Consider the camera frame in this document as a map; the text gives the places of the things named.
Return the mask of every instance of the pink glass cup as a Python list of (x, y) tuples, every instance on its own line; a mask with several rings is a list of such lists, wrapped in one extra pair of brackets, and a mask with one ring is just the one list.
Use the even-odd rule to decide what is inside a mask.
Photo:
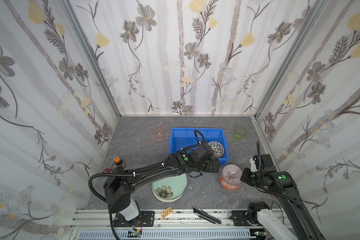
[(152, 129), (152, 132), (154, 133), (155, 139), (158, 141), (161, 141), (164, 139), (164, 126), (163, 125), (157, 125), (154, 126), (154, 128)]

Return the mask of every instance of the light green plate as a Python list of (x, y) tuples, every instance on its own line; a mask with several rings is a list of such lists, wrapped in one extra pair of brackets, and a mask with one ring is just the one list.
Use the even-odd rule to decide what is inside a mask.
[(173, 202), (181, 197), (187, 188), (185, 174), (176, 177), (167, 177), (152, 183), (152, 191), (162, 202)]

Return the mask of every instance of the black and white patterned bowl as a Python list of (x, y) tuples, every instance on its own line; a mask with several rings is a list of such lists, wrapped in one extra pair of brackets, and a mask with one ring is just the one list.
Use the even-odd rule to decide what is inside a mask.
[(216, 141), (211, 141), (208, 145), (213, 149), (216, 157), (222, 157), (224, 155), (224, 147), (221, 143)]

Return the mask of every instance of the orange patterned bowl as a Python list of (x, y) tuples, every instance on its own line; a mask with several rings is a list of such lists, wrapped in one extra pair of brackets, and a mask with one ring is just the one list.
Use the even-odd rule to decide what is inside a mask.
[(225, 189), (230, 190), (230, 191), (236, 191), (236, 190), (239, 189), (240, 186), (241, 186), (241, 183), (240, 183), (239, 185), (230, 185), (230, 184), (228, 184), (228, 183), (224, 180), (223, 175), (220, 175), (220, 183), (221, 183), (221, 185), (222, 185)]

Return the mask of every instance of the gray marble table surface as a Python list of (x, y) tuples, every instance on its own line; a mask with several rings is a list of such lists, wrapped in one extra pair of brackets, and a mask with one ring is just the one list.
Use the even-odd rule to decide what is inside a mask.
[[(165, 127), (165, 137), (162, 141), (157, 141), (152, 128), (160, 123)], [(246, 136), (240, 142), (232, 139), (236, 126), (247, 129)], [(116, 155), (124, 161), (128, 169), (162, 161), (169, 153), (168, 142), (173, 127), (222, 128), (228, 141), (230, 156), (226, 164), (235, 164), (242, 170), (250, 167), (249, 159), (257, 154), (258, 136), (250, 117), (121, 117), (99, 172), (110, 167)], [(105, 180), (105, 177), (97, 178), (94, 184), (95, 189), (102, 195)], [(226, 190), (221, 186), (220, 173), (204, 173), (196, 179), (187, 175), (187, 180), (187, 189), (182, 197), (174, 202), (159, 201), (152, 192), (151, 184), (140, 187), (131, 197), (137, 201), (140, 209), (191, 209), (194, 205), (201, 209), (246, 209), (250, 202), (265, 201), (271, 205), (274, 200), (272, 196), (244, 183), (236, 191)], [(91, 194), (85, 209), (107, 209), (107, 205)]]

